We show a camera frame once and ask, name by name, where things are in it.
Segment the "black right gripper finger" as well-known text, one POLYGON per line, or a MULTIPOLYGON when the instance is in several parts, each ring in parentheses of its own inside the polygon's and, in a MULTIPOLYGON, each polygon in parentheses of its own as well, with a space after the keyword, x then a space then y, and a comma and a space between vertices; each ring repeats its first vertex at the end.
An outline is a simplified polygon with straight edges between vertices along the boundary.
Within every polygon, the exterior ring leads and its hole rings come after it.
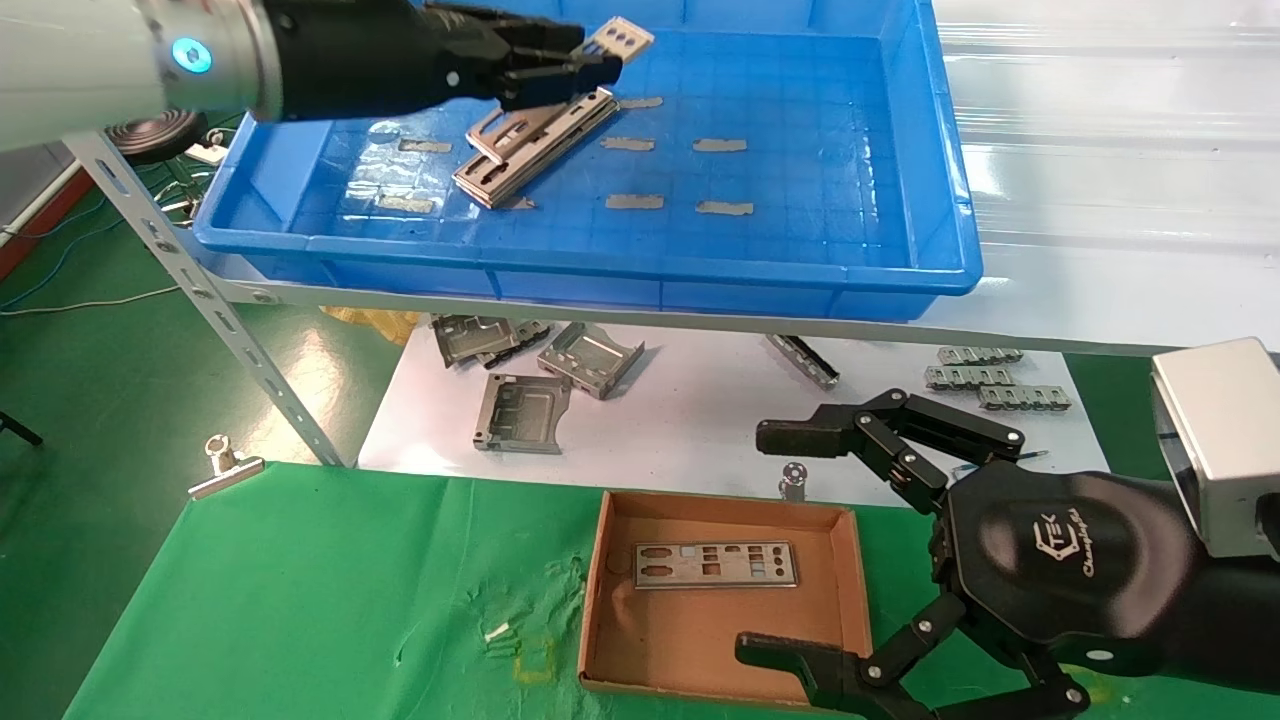
POLYGON ((941 511, 948 475, 916 445, 984 466, 1016 461, 1024 442, 1011 427, 904 389, 887 389, 864 404, 822 404, 805 420, 765 419, 756 425, 762 454, 854 456, 918 512, 941 511))

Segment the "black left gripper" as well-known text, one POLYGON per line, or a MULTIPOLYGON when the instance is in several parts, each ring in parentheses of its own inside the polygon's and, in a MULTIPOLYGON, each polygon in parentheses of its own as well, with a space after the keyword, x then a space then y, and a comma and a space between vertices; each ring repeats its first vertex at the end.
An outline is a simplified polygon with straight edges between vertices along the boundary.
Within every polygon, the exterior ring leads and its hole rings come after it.
POLYGON ((401 117, 456 97, 490 99, 499 73, 500 108, 522 111, 613 85, 623 69, 611 53, 552 53, 579 47, 581 26, 492 6, 269 1, 266 17, 280 122, 401 117), (517 49, 500 72, 507 44, 517 49))

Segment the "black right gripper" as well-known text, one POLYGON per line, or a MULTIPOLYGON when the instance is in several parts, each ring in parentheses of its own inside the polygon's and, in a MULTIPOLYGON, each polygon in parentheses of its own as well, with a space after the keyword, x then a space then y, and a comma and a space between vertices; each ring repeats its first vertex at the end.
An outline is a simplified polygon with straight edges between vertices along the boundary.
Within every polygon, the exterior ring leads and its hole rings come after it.
POLYGON ((736 660, 795 676, 812 707, 863 719, 1075 719, 1091 696, 1052 659, 1121 676, 1169 665, 1179 598, 1201 568, 1169 483, 987 468, 948 489, 940 524, 936 575, 952 594, 870 657, 741 632, 736 660), (914 698, 902 679, 959 628, 1029 685, 938 708, 914 698))

